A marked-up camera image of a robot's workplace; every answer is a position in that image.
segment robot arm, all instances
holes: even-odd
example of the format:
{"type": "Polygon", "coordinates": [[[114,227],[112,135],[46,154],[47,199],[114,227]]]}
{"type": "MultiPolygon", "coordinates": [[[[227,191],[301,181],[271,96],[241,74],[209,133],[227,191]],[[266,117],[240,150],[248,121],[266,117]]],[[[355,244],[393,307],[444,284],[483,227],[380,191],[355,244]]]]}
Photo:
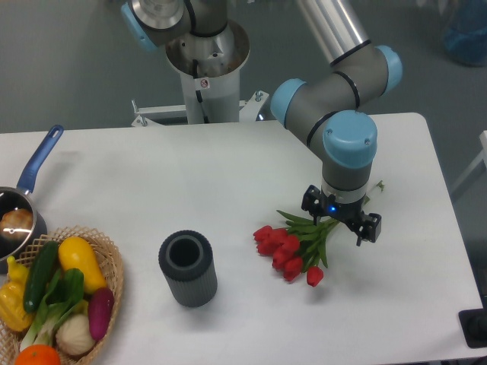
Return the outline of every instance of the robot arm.
{"type": "Polygon", "coordinates": [[[345,0],[301,0],[299,7],[332,74],[309,85],[293,79],[272,97],[271,111],[323,161],[321,189],[310,186],[302,208],[315,222],[330,216],[362,240],[375,242],[379,214],[362,210],[372,161],[377,150],[374,121],[356,109],[395,87],[403,74],[401,61],[389,47],[373,47],[345,0]]]}
{"type": "MultiPolygon", "coordinates": [[[[299,0],[298,5],[333,70],[316,84],[288,80],[272,97],[273,115],[323,161],[321,189],[310,186],[302,208],[315,223],[330,216],[346,224],[356,233],[358,246],[362,240],[375,242],[381,217],[365,214],[362,206],[377,150],[377,128],[356,109],[395,87],[403,75],[402,64],[389,47],[372,46],[347,0],[299,0]]],[[[240,67],[248,55],[246,49],[232,58],[236,32],[225,36],[231,28],[226,0],[129,0],[123,14],[146,49],[166,44],[173,65],[172,41],[189,34],[175,46],[182,45],[181,59],[186,60],[178,69],[194,78],[203,72],[209,77],[224,75],[231,66],[240,67]]]]}

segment blue pan handle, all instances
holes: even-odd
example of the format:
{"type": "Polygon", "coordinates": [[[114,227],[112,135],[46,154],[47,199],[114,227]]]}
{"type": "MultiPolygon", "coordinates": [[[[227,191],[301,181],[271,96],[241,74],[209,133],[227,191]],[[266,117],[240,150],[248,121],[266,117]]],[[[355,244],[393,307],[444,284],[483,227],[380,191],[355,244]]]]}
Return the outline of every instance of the blue pan handle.
{"type": "Polygon", "coordinates": [[[36,177],[42,166],[44,160],[53,150],[57,141],[61,138],[64,128],[60,125],[54,125],[44,137],[39,147],[33,153],[27,165],[25,165],[24,171],[22,171],[21,177],[18,180],[17,188],[23,192],[33,192],[33,187],[36,185],[36,177]]]}

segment ribbed rubber sleeve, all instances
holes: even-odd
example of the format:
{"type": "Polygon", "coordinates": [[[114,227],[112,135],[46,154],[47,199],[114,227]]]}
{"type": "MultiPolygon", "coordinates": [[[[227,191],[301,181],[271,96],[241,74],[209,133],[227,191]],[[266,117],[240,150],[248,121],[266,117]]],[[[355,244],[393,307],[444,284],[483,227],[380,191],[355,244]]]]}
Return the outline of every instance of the ribbed rubber sleeve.
{"type": "Polygon", "coordinates": [[[202,234],[192,230],[171,234],[159,250],[159,265],[179,304],[202,306],[216,294],[213,251],[202,234]]]}
{"type": "Polygon", "coordinates": [[[209,302],[216,294],[218,286],[213,262],[201,277],[193,281],[176,281],[167,276],[166,280],[174,299],[183,306],[191,307],[209,302]]]}

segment garlic bulb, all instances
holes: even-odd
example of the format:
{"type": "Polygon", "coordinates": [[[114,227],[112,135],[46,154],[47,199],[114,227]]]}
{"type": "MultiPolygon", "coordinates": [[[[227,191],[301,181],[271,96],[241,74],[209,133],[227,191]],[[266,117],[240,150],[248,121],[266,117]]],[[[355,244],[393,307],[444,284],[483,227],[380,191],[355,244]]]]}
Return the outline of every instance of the garlic bulb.
{"type": "Polygon", "coordinates": [[[96,343],[90,335],[88,317],[83,314],[69,317],[57,331],[56,341],[59,349],[71,356],[88,352],[96,343]]]}

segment wicker basket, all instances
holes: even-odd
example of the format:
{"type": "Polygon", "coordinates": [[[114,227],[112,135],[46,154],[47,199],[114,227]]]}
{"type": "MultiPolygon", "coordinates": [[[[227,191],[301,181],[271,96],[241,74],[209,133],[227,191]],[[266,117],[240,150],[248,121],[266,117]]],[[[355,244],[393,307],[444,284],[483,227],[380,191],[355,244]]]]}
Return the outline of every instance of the wicker basket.
{"type": "MultiPolygon", "coordinates": [[[[108,284],[108,288],[111,289],[115,297],[115,303],[113,305],[112,317],[110,319],[110,324],[108,327],[108,332],[105,337],[97,342],[95,347],[87,353],[85,356],[74,359],[66,356],[61,351],[58,350],[59,356],[61,357],[62,365],[86,365],[93,361],[93,359],[98,355],[104,343],[107,341],[110,333],[112,331],[113,323],[120,308],[120,301],[122,298],[123,291],[123,262],[120,256],[119,250],[115,246],[109,237],[105,236],[103,233],[98,232],[95,229],[86,227],[73,227],[73,228],[59,228],[54,233],[49,233],[47,235],[42,235],[38,240],[34,240],[24,252],[21,253],[21,257],[17,260],[21,264],[30,267],[32,261],[36,254],[39,252],[40,247],[50,241],[55,240],[61,243],[64,239],[70,236],[79,236],[87,240],[93,247],[96,255],[98,264],[100,265],[101,272],[105,276],[108,284]]],[[[0,364],[1,365],[11,365],[14,363],[15,358],[19,353],[19,347],[21,340],[25,333],[17,333],[11,331],[7,326],[0,320],[0,364]]]]}

